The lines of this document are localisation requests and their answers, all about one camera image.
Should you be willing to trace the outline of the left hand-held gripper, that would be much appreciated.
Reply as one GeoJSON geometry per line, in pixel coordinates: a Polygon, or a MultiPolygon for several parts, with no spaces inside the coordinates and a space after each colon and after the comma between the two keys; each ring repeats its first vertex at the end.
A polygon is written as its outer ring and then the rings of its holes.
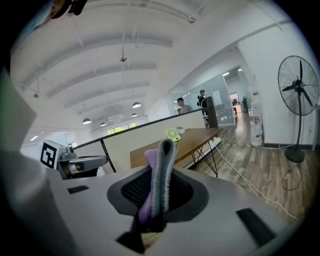
{"type": "Polygon", "coordinates": [[[70,178],[96,177],[98,169],[108,163],[105,155],[81,156],[75,158],[72,147],[52,140],[44,140],[40,152],[40,162],[59,172],[63,180],[70,178]]]}

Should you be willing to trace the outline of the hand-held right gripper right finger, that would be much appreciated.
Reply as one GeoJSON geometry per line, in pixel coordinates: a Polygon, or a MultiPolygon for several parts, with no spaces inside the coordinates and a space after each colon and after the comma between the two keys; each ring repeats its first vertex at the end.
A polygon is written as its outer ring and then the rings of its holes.
{"type": "Polygon", "coordinates": [[[192,220],[168,223],[145,256],[250,255],[259,247],[236,214],[241,209],[251,208],[276,235],[290,225],[270,205],[231,181],[184,168],[178,171],[206,187],[208,203],[192,220]]]}

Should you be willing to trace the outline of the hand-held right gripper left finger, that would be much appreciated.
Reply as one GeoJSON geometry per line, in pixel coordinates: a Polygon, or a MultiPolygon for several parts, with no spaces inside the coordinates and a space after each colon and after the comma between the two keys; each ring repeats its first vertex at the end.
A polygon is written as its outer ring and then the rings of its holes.
{"type": "Polygon", "coordinates": [[[138,208],[122,194],[122,187],[143,175],[146,167],[103,176],[63,180],[47,169],[50,189],[61,217],[79,252],[92,256],[143,256],[132,249],[143,246],[132,232],[138,208]]]}

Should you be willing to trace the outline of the purple and grey cleaning cloth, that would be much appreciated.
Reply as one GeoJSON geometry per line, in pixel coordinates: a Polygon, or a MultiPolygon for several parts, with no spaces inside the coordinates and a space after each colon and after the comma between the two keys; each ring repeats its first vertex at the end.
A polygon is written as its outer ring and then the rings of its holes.
{"type": "Polygon", "coordinates": [[[138,212],[139,224],[154,221],[169,211],[170,181],[177,152],[178,146],[168,138],[162,140],[157,149],[144,153],[151,168],[151,182],[150,192],[138,212]]]}

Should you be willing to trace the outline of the small green desk fan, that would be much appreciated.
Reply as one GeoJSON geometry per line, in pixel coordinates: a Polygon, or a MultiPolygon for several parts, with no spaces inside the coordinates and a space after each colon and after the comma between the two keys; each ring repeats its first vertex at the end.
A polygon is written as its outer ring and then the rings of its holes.
{"type": "Polygon", "coordinates": [[[179,133],[177,132],[177,130],[175,128],[170,128],[168,130],[165,131],[167,137],[169,139],[171,139],[173,142],[177,142],[181,139],[179,133]]]}

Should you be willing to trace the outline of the black standing floor fan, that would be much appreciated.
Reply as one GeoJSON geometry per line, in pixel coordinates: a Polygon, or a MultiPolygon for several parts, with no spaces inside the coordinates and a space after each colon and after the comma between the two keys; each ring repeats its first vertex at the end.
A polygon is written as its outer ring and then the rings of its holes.
{"type": "Polygon", "coordinates": [[[305,159],[305,153],[299,146],[303,117],[316,108],[320,98],[320,84],[311,64],[297,55],[290,55],[281,62],[277,81],[284,104],[298,116],[296,144],[285,150],[285,156],[291,162],[301,164],[305,159]]]}

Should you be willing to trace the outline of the black metal table legs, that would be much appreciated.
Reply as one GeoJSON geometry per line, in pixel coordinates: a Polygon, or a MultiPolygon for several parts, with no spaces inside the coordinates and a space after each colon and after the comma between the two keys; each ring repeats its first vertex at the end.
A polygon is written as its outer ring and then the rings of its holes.
{"type": "Polygon", "coordinates": [[[204,145],[201,146],[191,154],[191,160],[188,163],[184,163],[182,167],[185,169],[195,170],[201,162],[205,162],[207,167],[214,173],[216,177],[218,177],[218,168],[214,156],[214,151],[221,143],[221,139],[210,140],[207,144],[205,144],[205,146],[207,146],[207,149],[205,149],[204,145]]]}

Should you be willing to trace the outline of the water bottle with red label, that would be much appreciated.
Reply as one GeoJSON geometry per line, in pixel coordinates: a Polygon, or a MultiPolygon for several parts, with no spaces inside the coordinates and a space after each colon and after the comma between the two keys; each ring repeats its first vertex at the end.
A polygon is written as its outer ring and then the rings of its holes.
{"type": "Polygon", "coordinates": [[[258,124],[262,121],[262,106],[259,101],[251,102],[251,113],[255,124],[258,124]]]}
{"type": "Polygon", "coordinates": [[[250,128],[250,143],[254,147],[260,147],[263,143],[262,139],[262,127],[260,123],[251,122],[250,128]]]}

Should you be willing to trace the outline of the dark wooden pillar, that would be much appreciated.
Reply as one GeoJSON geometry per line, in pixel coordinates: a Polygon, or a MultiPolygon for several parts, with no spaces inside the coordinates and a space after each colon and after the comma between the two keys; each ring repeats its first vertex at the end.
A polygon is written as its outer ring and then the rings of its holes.
{"type": "Polygon", "coordinates": [[[206,98],[206,104],[207,104],[206,111],[207,111],[208,125],[210,128],[218,128],[216,110],[215,110],[213,98],[211,96],[208,96],[206,98]]]}

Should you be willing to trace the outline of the white partition with black rail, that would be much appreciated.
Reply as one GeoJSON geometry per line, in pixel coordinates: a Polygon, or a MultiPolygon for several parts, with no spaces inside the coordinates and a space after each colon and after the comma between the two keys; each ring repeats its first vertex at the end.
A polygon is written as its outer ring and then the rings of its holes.
{"type": "Polygon", "coordinates": [[[103,166],[104,172],[119,173],[131,168],[130,152],[165,139],[166,130],[176,127],[204,128],[202,111],[194,110],[104,136],[76,147],[75,152],[77,156],[101,156],[108,153],[113,166],[109,163],[103,166]]]}

